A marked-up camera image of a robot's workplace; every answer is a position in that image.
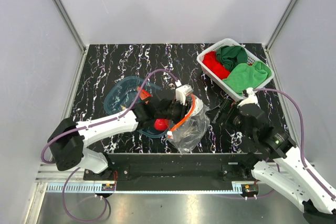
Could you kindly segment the clear zip top bag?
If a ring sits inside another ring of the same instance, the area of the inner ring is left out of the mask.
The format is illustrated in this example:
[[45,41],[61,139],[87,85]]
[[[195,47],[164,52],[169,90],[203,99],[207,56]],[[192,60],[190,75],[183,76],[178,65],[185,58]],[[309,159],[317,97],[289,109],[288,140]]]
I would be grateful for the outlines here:
[[188,110],[190,116],[182,123],[170,123],[167,132],[168,141],[182,154],[190,153],[201,141],[208,130],[210,119],[207,116],[209,107],[197,96],[191,94],[186,100],[191,102]]

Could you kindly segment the red fake apple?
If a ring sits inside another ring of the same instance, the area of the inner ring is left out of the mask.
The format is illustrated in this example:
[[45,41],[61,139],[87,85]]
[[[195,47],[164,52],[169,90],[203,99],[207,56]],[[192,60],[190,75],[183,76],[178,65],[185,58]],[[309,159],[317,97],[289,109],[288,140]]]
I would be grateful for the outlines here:
[[169,126],[169,122],[166,119],[156,119],[154,122],[154,128],[157,131],[166,131]]

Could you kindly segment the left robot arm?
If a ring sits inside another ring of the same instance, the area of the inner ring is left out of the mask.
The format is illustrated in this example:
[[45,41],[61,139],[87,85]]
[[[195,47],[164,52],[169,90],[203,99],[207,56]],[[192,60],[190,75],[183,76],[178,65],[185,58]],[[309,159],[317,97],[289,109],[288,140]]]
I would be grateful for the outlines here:
[[90,150],[89,145],[109,136],[134,132],[153,126],[157,119],[177,124],[191,110],[191,102],[149,97],[124,111],[93,121],[63,119],[48,139],[48,147],[59,171],[84,168],[103,180],[113,175],[105,154]]

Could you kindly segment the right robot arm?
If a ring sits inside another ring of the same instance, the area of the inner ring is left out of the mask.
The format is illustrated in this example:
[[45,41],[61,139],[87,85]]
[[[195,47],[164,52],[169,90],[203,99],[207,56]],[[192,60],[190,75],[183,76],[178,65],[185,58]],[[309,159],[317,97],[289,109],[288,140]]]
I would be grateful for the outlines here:
[[240,105],[225,99],[207,115],[213,124],[242,132],[257,149],[257,154],[249,153],[238,167],[242,179],[264,182],[293,203],[308,223],[335,223],[335,188],[257,104]]

